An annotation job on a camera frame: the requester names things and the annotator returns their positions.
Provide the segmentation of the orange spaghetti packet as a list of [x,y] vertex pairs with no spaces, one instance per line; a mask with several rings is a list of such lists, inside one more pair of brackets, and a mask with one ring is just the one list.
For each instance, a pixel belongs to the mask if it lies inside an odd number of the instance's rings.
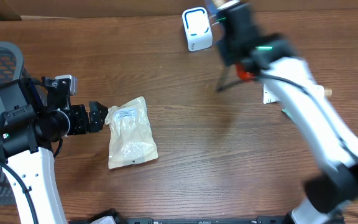
[[[222,36],[223,36],[223,32],[222,32],[221,26],[219,25],[219,22],[217,21],[216,13],[218,11],[218,7],[222,6],[224,3],[227,3],[227,2],[243,2],[243,1],[236,1],[236,0],[230,0],[230,1],[226,1],[226,0],[211,0],[211,1],[208,1],[208,9],[212,13],[212,15],[214,16],[215,24],[220,27],[220,31],[221,31]],[[251,72],[248,72],[246,70],[245,66],[243,66],[241,64],[234,64],[233,66],[236,67],[236,73],[237,73],[237,76],[240,78],[240,80],[248,81],[248,80],[250,80],[251,78],[254,77],[254,75]]]

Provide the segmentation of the beige plastic pouch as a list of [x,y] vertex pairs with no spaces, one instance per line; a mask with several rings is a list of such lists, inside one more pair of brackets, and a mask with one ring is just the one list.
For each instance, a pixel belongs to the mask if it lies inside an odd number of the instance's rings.
[[105,125],[109,126],[111,132],[109,169],[141,164],[158,158],[144,97],[140,96],[122,106],[109,108]]

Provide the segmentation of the white Pantene tube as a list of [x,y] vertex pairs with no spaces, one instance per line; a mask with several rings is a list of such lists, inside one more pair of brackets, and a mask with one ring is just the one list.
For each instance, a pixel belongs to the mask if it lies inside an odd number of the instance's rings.
[[[332,95],[332,89],[325,88],[322,85],[315,85],[313,87],[320,95],[330,97]],[[266,85],[263,86],[263,104],[277,103],[279,99],[267,88]]]

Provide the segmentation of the teal wet wipes packet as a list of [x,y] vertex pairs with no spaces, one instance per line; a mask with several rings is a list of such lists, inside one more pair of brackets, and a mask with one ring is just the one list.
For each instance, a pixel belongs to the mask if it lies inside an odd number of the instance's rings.
[[289,118],[290,120],[293,120],[293,116],[290,114],[290,112],[287,109],[282,109],[282,112],[285,114],[285,116],[287,118]]

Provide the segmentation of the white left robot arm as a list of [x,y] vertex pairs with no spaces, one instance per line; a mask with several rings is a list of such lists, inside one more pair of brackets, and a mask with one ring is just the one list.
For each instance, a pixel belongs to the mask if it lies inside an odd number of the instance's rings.
[[55,180],[63,138],[103,129],[108,108],[72,105],[76,78],[21,78],[0,84],[0,166],[14,193],[21,223],[66,223]]

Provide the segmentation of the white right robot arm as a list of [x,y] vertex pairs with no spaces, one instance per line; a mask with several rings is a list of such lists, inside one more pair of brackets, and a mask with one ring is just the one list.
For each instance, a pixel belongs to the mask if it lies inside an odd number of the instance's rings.
[[281,34],[264,34],[249,4],[213,1],[221,26],[219,54],[240,81],[258,81],[277,97],[308,143],[321,174],[304,184],[306,198],[284,223],[329,223],[358,198],[358,137],[317,89],[309,66]]

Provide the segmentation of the white barcode scanner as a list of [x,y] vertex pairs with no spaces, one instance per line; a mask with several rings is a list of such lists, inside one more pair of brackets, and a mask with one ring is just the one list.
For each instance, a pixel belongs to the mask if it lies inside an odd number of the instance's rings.
[[188,43],[188,50],[195,52],[210,48],[213,34],[209,23],[208,12],[203,7],[185,10],[181,15]]

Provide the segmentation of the brown cardboard backdrop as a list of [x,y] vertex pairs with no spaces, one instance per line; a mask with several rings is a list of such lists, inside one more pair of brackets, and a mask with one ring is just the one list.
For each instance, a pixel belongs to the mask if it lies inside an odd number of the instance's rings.
[[[358,0],[250,0],[256,11],[358,9]],[[203,0],[0,0],[0,18],[167,16],[205,6]]]

